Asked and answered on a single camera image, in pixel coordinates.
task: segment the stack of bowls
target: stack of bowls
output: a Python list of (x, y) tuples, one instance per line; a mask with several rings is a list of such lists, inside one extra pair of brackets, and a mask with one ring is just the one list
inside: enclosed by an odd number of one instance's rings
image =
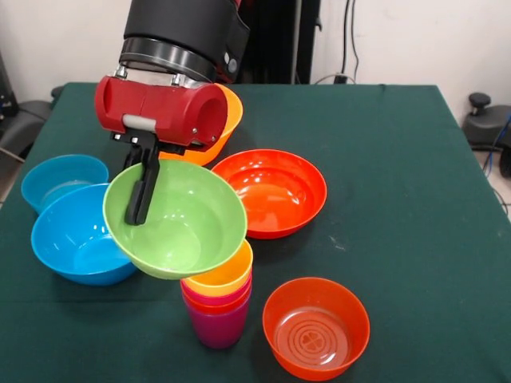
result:
[(103, 162), (76, 154), (46, 160), (23, 179), (23, 198), (38, 213), (32, 249), (42, 264), (70, 281), (109, 286), (136, 271), (105, 226), (108, 178)]
[(207, 347), (225, 349), (241, 338), (252, 295), (252, 261), (252, 248), (244, 240), (223, 265), (181, 280), (193, 328)]

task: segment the magenta cup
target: magenta cup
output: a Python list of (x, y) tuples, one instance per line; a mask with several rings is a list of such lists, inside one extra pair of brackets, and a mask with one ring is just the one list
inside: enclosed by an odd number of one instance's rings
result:
[(208, 297), (207, 295), (202, 295), (196, 293), (194, 290), (188, 287), (186, 283), (181, 281), (181, 289), (184, 290), (187, 296), (193, 299), (195, 302), (200, 303), (205, 306), (226, 306), (231, 304), (235, 300), (239, 299), (245, 292), (250, 289), (252, 286), (252, 273), (248, 276), (247, 281), (234, 293), (229, 295), (223, 295), (221, 297)]
[(234, 345), (243, 334), (251, 296), (252, 292), (240, 307), (220, 315), (203, 314), (191, 307), (185, 299), (184, 304), (199, 340), (212, 349), (227, 349)]

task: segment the dark green cloth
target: dark green cloth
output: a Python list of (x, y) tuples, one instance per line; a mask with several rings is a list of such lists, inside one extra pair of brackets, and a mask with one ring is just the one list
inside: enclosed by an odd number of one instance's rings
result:
[(0, 381), (298, 381), (271, 354), (261, 315), (289, 279), (331, 278), (370, 316), (366, 352), (338, 381), (511, 380), (511, 226), (436, 87), (236, 85), (245, 114), (221, 154), (280, 148), (324, 174), (328, 200), (299, 233), (255, 241), (240, 342), (197, 340), (178, 282), (138, 272), (79, 286), (36, 260), (20, 183), (52, 156), (87, 153), (111, 178), (127, 147), (66, 86), (0, 210)]

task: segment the yellow cup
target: yellow cup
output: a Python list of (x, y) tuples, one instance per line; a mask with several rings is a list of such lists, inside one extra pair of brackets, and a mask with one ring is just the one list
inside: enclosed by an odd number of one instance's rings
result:
[(221, 297), (237, 291), (247, 281), (254, 254), (245, 239), (240, 249), (223, 265), (183, 280), (190, 289), (207, 297)]
[(224, 131), (222, 132), (222, 136), (220, 136), (220, 139), (206, 152), (187, 150), (183, 156), (161, 152), (160, 153), (161, 160), (183, 160), (191, 162), (193, 164), (204, 166), (205, 164), (209, 164), (216, 158), (216, 156), (218, 156), (220, 150), (222, 150), (222, 148), (225, 146), (232, 132), (234, 132), (234, 129), (238, 126), (238, 124), (241, 121), (241, 117), (243, 116), (243, 105), (241, 104), (240, 98), (229, 88), (220, 84), (215, 85), (220, 87), (224, 91), (224, 95), (225, 98), (227, 98), (228, 105), (227, 122), (225, 123), (225, 128)]

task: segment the stacked cups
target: stacked cups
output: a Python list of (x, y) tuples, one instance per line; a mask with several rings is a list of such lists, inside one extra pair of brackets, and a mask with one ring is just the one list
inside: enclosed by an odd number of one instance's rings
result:
[(222, 266), (181, 280), (193, 328), (207, 347), (224, 349), (241, 338), (252, 294), (252, 261), (252, 249), (244, 240)]

